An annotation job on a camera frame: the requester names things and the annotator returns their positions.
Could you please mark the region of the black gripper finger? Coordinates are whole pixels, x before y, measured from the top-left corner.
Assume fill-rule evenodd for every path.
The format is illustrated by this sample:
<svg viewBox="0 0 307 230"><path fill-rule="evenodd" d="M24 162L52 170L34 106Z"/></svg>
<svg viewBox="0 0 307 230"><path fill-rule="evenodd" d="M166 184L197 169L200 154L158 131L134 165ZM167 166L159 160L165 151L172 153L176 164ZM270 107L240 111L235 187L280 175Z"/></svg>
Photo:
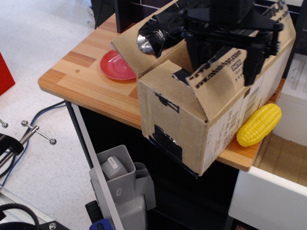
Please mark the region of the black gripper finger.
<svg viewBox="0 0 307 230"><path fill-rule="evenodd" d="M260 73L265 60L264 50L249 47L247 48L247 57L243 63L244 86L250 86L254 83L256 76Z"/></svg>
<svg viewBox="0 0 307 230"><path fill-rule="evenodd" d="M206 41L202 37L192 33L186 34L186 45L194 70L197 70L201 65L211 59L222 47L219 43Z"/></svg>

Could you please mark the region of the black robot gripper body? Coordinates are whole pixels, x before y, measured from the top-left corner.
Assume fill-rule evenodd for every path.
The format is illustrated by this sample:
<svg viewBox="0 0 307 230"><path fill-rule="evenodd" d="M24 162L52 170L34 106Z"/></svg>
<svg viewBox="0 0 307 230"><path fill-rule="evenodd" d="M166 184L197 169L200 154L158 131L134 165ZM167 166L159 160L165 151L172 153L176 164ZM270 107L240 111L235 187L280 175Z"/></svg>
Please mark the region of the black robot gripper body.
<svg viewBox="0 0 307 230"><path fill-rule="evenodd" d="M183 9L182 33L190 54L209 42L250 50L268 57L279 51L283 25L257 12L253 0L212 0L207 8Z"/></svg>

